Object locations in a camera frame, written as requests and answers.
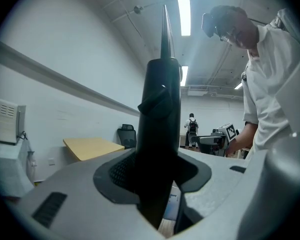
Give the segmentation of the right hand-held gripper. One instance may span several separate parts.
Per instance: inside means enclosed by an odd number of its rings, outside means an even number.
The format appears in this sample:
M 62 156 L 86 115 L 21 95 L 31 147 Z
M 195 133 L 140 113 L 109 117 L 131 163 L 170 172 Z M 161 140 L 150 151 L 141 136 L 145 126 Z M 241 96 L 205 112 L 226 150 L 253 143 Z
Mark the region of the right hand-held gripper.
M 235 129 L 232 123 L 224 124 L 219 128 L 212 130 L 211 136 L 192 136 L 191 145 L 212 145 L 212 154 L 219 157 L 225 157 L 226 150 L 230 142 L 235 139 L 239 131 Z

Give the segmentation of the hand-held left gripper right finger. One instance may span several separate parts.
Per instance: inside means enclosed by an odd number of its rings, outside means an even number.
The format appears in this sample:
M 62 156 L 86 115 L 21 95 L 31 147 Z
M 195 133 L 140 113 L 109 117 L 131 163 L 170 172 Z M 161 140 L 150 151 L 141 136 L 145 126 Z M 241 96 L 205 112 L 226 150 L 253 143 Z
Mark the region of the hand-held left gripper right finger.
M 266 151 L 251 159 L 203 154 L 180 148 L 188 157 L 211 168 L 210 180 L 198 191 L 185 194 L 186 204 L 203 218 L 170 240 L 241 240 L 239 229 L 263 170 Z

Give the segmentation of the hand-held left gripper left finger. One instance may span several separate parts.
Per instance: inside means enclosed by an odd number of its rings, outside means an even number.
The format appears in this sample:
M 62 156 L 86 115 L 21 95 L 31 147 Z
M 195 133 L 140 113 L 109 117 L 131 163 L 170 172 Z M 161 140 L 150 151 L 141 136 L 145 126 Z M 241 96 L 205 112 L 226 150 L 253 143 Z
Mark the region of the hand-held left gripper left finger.
M 166 240 L 136 205 L 113 203 L 95 187 L 95 171 L 125 154 L 129 150 L 67 165 L 8 207 L 31 236 L 40 240 Z M 46 228 L 33 214 L 51 193 L 66 198 Z

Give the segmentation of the person's right forearm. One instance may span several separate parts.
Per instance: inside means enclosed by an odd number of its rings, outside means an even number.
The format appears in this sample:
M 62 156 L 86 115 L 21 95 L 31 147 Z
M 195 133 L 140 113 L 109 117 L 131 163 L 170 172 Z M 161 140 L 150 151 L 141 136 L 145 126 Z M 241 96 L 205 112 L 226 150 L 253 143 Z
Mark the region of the person's right forearm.
M 257 129 L 257 124 L 246 122 L 241 133 L 229 143 L 226 154 L 229 155 L 243 148 L 251 147 Z

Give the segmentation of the ceiling air conditioner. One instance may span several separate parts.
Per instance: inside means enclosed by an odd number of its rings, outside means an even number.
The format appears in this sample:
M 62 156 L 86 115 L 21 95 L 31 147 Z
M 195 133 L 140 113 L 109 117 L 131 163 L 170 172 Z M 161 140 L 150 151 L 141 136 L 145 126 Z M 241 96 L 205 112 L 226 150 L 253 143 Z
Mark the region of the ceiling air conditioner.
M 187 89 L 187 95 L 194 97 L 202 97 L 208 92 L 209 88 L 206 85 L 189 85 Z

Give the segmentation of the yellow table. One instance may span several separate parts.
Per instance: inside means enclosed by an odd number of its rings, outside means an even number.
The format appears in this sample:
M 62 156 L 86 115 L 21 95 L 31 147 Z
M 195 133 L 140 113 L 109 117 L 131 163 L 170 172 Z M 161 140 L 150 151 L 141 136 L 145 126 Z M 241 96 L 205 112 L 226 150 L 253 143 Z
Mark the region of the yellow table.
M 122 145 L 100 137 L 65 138 L 63 139 L 63 143 L 79 161 L 86 161 L 125 149 Z

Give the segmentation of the black office chair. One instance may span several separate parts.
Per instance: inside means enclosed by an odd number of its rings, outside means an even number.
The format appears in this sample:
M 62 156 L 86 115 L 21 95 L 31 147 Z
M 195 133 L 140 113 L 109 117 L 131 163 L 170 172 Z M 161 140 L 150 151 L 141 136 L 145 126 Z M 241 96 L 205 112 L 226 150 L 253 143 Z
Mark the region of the black office chair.
M 124 149 L 133 149 L 137 145 L 137 133 L 134 126 L 131 124 L 122 124 L 121 128 L 117 129 L 117 134 L 120 143 Z

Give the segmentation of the person's white shirt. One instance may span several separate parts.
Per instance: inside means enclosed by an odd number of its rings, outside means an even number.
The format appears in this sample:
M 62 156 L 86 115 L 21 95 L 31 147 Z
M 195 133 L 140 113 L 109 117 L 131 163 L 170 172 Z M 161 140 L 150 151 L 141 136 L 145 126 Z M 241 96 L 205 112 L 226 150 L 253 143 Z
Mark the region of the person's white shirt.
M 243 121 L 258 126 L 248 159 L 292 133 L 276 94 L 300 62 L 300 44 L 290 33 L 271 25 L 259 26 L 258 31 L 259 55 L 248 55 L 242 73 Z

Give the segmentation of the person's glasses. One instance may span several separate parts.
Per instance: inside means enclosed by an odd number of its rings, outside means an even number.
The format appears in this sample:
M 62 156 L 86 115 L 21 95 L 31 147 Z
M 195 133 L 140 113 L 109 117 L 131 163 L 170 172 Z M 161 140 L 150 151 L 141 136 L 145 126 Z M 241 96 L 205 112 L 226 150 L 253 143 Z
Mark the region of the person's glasses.
M 240 39 L 240 31 L 233 30 L 231 32 L 225 32 L 220 36 L 220 40 L 223 42 L 227 42 L 231 45 L 238 45 L 240 46 L 242 44 L 242 41 Z

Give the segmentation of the white box appliance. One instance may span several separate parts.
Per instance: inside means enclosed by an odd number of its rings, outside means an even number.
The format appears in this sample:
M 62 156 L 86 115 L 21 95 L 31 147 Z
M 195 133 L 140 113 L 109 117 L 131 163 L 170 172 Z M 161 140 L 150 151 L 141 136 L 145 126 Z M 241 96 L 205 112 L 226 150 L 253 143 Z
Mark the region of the white box appliance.
M 0 142 L 17 144 L 26 138 L 26 106 L 0 99 Z

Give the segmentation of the grey wall duct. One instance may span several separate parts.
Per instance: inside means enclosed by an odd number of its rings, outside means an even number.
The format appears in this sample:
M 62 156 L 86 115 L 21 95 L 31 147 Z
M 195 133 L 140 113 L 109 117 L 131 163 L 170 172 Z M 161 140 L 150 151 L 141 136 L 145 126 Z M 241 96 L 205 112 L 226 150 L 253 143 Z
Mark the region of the grey wall duct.
M 0 64 L 32 80 L 109 109 L 138 117 L 139 111 L 106 97 L 13 49 L 0 41 Z

